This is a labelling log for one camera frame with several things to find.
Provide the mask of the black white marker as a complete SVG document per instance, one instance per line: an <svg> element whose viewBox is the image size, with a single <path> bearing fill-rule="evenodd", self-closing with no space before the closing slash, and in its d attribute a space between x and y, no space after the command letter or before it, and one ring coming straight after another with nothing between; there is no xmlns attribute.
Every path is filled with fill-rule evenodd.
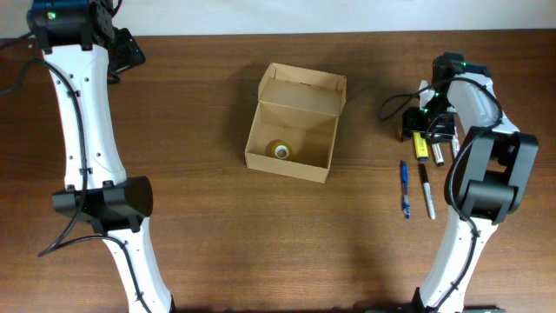
<svg viewBox="0 0 556 313"><path fill-rule="evenodd" d="M442 150L439 143L434 143L431 145L433 155L434 155L434 162L437 166L443 166L445 163Z"/></svg>

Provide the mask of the blue white marker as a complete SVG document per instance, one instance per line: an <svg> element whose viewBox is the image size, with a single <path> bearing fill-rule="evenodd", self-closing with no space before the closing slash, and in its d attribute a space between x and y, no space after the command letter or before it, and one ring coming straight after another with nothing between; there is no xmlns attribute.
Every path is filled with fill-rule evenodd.
<svg viewBox="0 0 556 313"><path fill-rule="evenodd" d="M453 158L456 158L460 152L460 141L459 141L457 131L454 132L450 144L453 153Z"/></svg>

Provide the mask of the yellow highlighter marker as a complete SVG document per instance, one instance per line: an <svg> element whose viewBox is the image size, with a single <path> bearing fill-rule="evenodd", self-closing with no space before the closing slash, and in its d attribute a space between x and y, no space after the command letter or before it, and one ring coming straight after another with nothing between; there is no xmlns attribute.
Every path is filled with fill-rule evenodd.
<svg viewBox="0 0 556 313"><path fill-rule="evenodd" d="M413 133L415 155L419 162L426 162L429 159L426 140L421 136L420 132Z"/></svg>

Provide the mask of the brown cardboard box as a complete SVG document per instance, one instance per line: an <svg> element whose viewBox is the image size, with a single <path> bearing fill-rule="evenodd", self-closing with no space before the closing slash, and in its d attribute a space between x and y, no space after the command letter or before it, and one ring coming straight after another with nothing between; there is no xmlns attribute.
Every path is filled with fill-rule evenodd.
<svg viewBox="0 0 556 313"><path fill-rule="evenodd" d="M247 167L325 183L346 102L345 76L271 63L258 87L245 148ZM294 161L265 155L267 145L275 139L293 146Z"/></svg>

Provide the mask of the yellow tape roll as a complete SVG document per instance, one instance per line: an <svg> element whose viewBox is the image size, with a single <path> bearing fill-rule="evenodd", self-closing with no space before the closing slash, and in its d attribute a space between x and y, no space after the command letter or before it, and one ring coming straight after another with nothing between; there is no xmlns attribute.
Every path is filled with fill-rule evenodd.
<svg viewBox="0 0 556 313"><path fill-rule="evenodd" d="M293 146L281 139L271 141L265 149L265 155L279 160L294 161Z"/></svg>

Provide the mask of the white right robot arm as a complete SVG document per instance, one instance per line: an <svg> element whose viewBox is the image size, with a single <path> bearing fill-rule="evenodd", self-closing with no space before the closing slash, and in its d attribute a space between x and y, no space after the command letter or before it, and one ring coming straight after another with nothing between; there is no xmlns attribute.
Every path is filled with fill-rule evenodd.
<svg viewBox="0 0 556 313"><path fill-rule="evenodd" d="M445 235L433 268L414 292L412 310L461 312L487 241L520 206L539 143L509 121L488 68L459 53L436 57L432 81L422 82L412 96L420 104L403 113L402 138L448 143L456 123L466 134L445 182Z"/></svg>

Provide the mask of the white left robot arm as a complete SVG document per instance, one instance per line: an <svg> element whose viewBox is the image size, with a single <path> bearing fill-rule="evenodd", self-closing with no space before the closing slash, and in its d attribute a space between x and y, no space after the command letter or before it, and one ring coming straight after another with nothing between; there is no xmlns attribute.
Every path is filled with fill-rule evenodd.
<svg viewBox="0 0 556 313"><path fill-rule="evenodd" d="M69 225L47 253L77 244L67 235L77 223L93 230L114 258L131 312L173 312L150 238L153 190L146 176L129 177L116 147L108 86L146 58L113 18L113 1L36 0L27 24L55 86L63 127L64 188L52 196Z"/></svg>

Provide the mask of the black fine marker pen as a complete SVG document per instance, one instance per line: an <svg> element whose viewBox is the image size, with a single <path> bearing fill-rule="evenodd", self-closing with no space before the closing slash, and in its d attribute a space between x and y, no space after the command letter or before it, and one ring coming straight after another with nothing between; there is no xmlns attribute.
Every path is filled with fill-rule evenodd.
<svg viewBox="0 0 556 313"><path fill-rule="evenodd" d="M428 180L427 169L424 163L419 164L420 179L423 186L424 196L427 203L427 212L429 217L434 220L436 218L434 209L434 200L432 197L432 190Z"/></svg>

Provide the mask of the blue ballpoint pen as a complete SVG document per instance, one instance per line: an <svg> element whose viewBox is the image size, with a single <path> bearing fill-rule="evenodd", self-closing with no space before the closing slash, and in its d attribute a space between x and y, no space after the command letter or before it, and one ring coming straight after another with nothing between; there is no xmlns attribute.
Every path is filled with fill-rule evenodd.
<svg viewBox="0 0 556 313"><path fill-rule="evenodd" d="M409 195L408 195L408 170L407 170L407 163L403 160L400 161L400 179L401 179L401 186L402 186L402 196L401 196L401 209L404 214L404 217L409 220L411 216L410 212L410 204L409 204Z"/></svg>

